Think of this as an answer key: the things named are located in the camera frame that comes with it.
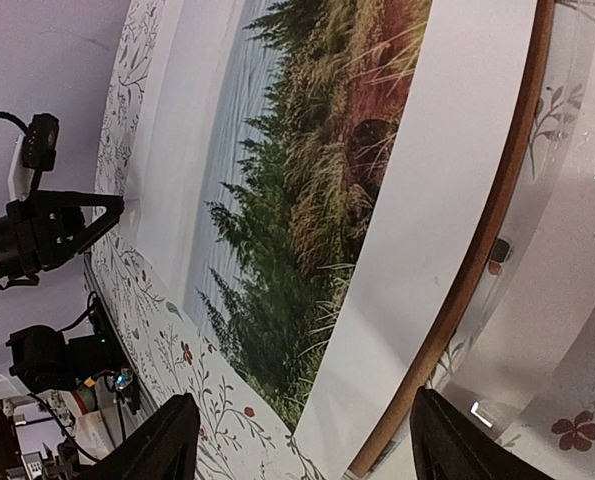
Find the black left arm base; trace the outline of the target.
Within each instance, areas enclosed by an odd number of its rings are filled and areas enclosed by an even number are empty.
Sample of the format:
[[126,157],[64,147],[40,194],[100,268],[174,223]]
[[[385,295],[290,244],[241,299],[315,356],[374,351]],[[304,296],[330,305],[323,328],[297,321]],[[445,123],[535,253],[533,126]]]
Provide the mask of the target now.
[[101,378],[110,391],[121,399],[132,415],[141,409],[138,377],[117,336],[100,296],[92,291],[87,298],[88,319],[102,351]]

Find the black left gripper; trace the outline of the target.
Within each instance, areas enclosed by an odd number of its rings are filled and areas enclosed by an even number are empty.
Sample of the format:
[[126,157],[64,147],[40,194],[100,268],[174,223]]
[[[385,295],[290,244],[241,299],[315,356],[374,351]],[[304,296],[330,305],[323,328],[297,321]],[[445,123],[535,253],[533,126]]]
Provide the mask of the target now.
[[88,251],[120,220],[118,195],[38,190],[0,217],[0,290],[36,286],[38,274]]

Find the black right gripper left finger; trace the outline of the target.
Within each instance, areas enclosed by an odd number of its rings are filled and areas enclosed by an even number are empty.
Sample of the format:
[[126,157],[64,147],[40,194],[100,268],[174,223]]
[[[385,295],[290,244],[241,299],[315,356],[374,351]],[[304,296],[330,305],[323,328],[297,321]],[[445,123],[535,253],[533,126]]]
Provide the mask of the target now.
[[82,480],[193,480],[200,413],[194,397],[174,395]]

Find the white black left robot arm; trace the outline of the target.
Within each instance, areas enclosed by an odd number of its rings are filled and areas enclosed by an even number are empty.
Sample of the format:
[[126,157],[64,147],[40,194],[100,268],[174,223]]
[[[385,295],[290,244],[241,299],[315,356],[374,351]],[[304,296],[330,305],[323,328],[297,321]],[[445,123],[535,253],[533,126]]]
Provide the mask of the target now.
[[[7,204],[0,217],[0,291],[35,286],[39,273],[85,253],[115,227],[124,211],[117,195],[37,190]],[[89,378],[118,373],[127,363],[111,337],[98,299],[86,308],[94,334],[67,340],[63,331],[35,325],[10,335],[7,376],[27,392],[72,391]]]

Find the brown fibreboard backing board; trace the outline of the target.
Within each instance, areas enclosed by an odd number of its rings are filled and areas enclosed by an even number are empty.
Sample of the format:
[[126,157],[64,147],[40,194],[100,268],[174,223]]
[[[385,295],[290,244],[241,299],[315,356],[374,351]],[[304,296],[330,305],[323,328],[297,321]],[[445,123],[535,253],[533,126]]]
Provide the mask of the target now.
[[536,3],[518,99],[499,167],[465,258],[429,333],[376,427],[353,459],[349,471],[364,477],[409,413],[416,391],[429,379],[455,333],[488,262],[514,193],[528,147],[544,78],[555,3]]

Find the clear glazing sheet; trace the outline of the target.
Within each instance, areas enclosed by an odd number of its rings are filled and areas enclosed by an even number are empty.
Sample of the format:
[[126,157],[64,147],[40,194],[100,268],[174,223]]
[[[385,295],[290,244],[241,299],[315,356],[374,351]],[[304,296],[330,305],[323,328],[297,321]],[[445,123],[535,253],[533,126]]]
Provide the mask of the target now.
[[428,386],[493,439],[549,385],[595,307],[595,1],[557,1],[523,159]]

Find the white mat board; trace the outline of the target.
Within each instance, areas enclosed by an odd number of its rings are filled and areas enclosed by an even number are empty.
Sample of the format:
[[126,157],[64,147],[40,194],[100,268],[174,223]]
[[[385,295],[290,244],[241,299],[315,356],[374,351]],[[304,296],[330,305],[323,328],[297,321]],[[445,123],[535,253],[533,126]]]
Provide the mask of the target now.
[[[217,94],[244,5],[165,4],[130,161],[123,235],[186,289]],[[386,411],[466,256],[548,1],[437,1],[357,270],[296,430],[340,478]]]

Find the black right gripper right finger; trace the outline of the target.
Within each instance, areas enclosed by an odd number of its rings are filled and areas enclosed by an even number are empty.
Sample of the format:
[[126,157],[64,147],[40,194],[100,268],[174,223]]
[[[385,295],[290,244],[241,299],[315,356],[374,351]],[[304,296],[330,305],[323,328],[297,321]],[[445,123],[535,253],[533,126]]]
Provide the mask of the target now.
[[420,480],[551,480],[491,440],[434,389],[417,390],[409,424]]

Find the matted landscape photo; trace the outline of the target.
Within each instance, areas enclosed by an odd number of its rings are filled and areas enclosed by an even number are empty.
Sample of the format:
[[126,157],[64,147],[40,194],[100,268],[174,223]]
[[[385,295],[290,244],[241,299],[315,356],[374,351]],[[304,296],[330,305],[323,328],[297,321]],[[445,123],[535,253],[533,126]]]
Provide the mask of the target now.
[[375,215],[427,1],[249,1],[226,67],[184,310],[289,428]]

